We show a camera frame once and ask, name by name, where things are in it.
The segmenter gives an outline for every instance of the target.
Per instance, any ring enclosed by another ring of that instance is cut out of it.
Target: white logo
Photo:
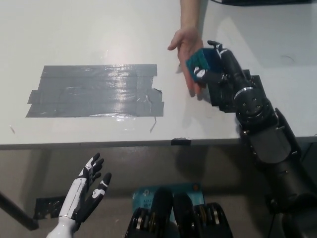
[[[143,192],[143,196],[148,196],[150,195],[150,191],[148,189],[145,189]]]

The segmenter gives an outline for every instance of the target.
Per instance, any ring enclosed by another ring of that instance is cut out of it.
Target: robotic arm
[[[86,221],[101,202],[110,183],[111,173],[104,176],[98,187],[85,201],[89,187],[101,176],[99,171],[103,167],[104,159],[98,160],[99,157],[99,153],[92,157],[74,180],[59,213],[58,225],[47,238],[73,238],[81,223]]]
[[[215,41],[208,43],[220,58],[222,83],[232,89],[241,138],[265,175],[275,211],[284,214],[286,237],[317,237],[317,187],[300,163],[301,149],[285,117],[274,110],[264,90],[245,76],[230,50]],[[212,72],[199,67],[194,73],[202,82],[212,77]]]

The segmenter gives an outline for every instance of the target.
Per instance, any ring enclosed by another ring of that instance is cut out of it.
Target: black robotic component
[[[272,107],[260,79],[242,70],[230,50],[215,41],[208,43],[217,50],[223,68],[219,94],[215,97],[210,91],[211,103],[220,97],[233,105],[241,138],[271,188],[270,210],[284,214],[286,237],[317,237],[317,187],[300,162],[301,149],[285,117]],[[196,68],[195,74],[209,88],[214,86],[212,72]]]
[[[125,238],[163,238],[172,211],[173,195],[161,187],[153,197],[151,209],[138,208],[132,215]]]
[[[181,238],[232,238],[222,207],[217,203],[193,206],[186,193],[174,195],[173,210]]]

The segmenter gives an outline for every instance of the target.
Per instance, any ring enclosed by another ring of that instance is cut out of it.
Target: human arm
[[[186,60],[203,47],[203,41],[198,30],[201,0],[181,0],[180,3],[181,28],[175,33],[168,49],[172,51],[177,48],[177,55],[190,94],[200,94],[202,86],[194,83],[186,66]]]

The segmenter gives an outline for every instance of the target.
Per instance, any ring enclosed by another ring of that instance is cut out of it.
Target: gray duct tape
[[[162,117],[156,64],[44,66],[27,117]]]
[[[32,104],[27,118],[76,118],[102,116],[162,117],[164,102],[105,104]]]
[[[109,103],[160,102],[162,92],[156,89],[62,89],[56,91],[32,90],[28,104],[45,103]]]
[[[150,89],[153,77],[41,78],[39,89]]]
[[[42,77],[147,77],[157,76],[156,64],[44,66]]]

